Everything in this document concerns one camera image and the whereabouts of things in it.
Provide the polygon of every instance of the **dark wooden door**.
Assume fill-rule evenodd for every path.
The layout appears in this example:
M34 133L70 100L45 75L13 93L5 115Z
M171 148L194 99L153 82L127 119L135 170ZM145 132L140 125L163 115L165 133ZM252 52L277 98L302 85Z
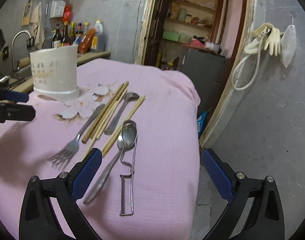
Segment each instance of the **dark wooden door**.
M156 0L155 2L144 60L145 65L156 65L169 3L170 0Z

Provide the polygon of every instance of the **plastic jug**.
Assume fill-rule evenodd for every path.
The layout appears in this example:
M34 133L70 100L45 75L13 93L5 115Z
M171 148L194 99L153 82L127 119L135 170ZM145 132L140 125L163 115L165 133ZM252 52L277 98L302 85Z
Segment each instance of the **plastic jug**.
M94 29L96 33L94 35L94 39L91 43L90 50L91 52L103 52L105 51L105 34L103 33L103 26L100 20L97 20L94 25Z

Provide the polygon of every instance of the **basket base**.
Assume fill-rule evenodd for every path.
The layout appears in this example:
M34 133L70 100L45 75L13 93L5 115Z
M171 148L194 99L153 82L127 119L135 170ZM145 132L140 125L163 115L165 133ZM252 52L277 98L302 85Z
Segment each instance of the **basket base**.
M67 92L57 92L57 91L44 91L40 90L38 88L34 88L34 91L37 95L44 95L50 98L53 98L59 102L66 102L75 100L78 97L80 97L80 90L79 88L73 91L67 91Z

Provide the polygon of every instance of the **floral pattern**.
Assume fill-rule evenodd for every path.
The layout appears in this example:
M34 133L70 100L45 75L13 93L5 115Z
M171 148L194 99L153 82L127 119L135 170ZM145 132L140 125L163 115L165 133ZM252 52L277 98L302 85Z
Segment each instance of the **floral pattern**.
M81 124L84 119L89 118L94 110L101 105L105 98L111 98L114 89L113 85L98 85L92 88L90 85L80 89L80 97L73 101L65 102L68 108L58 114L53 114L53 118L64 122L69 128L74 122Z

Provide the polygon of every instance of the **towel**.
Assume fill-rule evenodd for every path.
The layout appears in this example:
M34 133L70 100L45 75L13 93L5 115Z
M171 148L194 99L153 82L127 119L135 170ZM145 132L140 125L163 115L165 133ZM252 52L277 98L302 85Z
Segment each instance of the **towel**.
M44 24L41 18L41 2L39 2L32 12L30 18L30 23L32 23L32 35L35 38L35 46L37 49L42 49L42 44L45 40Z

